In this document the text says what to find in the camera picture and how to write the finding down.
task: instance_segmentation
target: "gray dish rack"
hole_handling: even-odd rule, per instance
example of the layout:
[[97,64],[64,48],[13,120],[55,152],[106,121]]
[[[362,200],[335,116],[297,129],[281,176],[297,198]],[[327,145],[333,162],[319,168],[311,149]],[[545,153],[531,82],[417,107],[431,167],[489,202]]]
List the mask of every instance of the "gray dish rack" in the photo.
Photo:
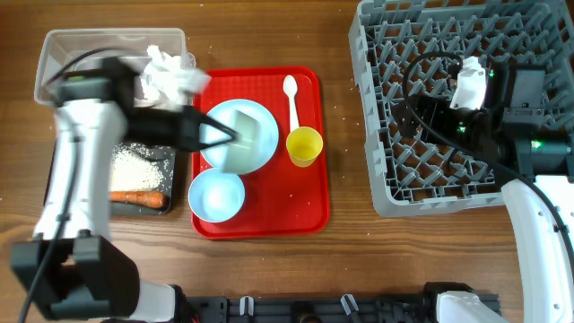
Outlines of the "gray dish rack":
[[[574,127],[574,26],[564,0],[363,0],[349,30],[361,91],[373,205],[386,217],[501,205],[487,165],[451,147],[402,138],[390,110],[406,67],[428,51],[546,65],[541,98],[549,128]],[[415,67],[409,93],[452,98],[446,59]]]

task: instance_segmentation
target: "transparent container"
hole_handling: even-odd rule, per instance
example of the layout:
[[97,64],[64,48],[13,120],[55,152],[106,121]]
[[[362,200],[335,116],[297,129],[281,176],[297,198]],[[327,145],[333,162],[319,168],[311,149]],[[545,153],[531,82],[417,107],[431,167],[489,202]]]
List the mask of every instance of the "transparent container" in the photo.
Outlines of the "transparent container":
[[121,51],[105,51],[84,60],[70,68],[79,71],[97,67],[99,58],[123,55],[123,60],[137,72],[142,72],[151,58],[147,48],[157,45],[160,51],[171,56],[181,56],[182,67],[195,66],[195,58],[187,53],[186,34],[177,28],[111,28],[111,29],[82,29],[54,30],[46,35],[44,46],[39,56],[34,100],[39,104],[49,105],[52,87],[44,88],[42,84],[52,77],[62,66],[75,57],[96,48],[117,46],[129,48],[141,55]]

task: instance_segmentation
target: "spoon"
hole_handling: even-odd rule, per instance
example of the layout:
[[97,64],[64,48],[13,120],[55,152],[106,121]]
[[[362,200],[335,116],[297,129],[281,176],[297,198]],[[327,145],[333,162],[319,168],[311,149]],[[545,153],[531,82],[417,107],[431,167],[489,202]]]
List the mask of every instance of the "spoon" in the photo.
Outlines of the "spoon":
[[297,108],[295,107],[295,94],[297,94],[297,82],[292,75],[285,76],[283,81],[283,91],[289,98],[289,124],[291,131],[299,127],[299,118],[297,117]]

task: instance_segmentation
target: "blue bowl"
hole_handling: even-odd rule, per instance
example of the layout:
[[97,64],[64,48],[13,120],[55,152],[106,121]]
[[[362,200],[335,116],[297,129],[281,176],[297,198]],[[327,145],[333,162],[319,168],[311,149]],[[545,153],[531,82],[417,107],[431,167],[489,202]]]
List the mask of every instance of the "blue bowl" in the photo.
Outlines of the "blue bowl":
[[236,174],[213,168],[197,175],[189,187],[187,200],[198,218],[209,223],[222,223],[243,206],[245,187]]

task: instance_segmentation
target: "wood grain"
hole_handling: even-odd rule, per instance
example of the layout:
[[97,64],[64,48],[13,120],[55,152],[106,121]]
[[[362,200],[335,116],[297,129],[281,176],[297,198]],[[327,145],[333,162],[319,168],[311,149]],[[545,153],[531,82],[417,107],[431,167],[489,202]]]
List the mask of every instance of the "wood grain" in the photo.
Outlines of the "wood grain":
[[[143,278],[179,284],[188,295],[232,298],[417,292],[429,281],[458,281],[499,293],[504,317],[522,320],[504,208],[402,219],[374,212],[347,39],[357,2],[23,3],[0,7],[0,322],[14,322],[22,305],[24,292],[8,268],[10,245],[27,240],[39,219],[54,143],[52,115],[32,98],[42,42],[53,29],[143,26],[182,29],[203,69],[313,69],[322,86],[332,206],[319,234],[209,241],[190,225],[187,179],[171,214],[112,219],[115,243]],[[29,321],[43,319],[32,309]]]

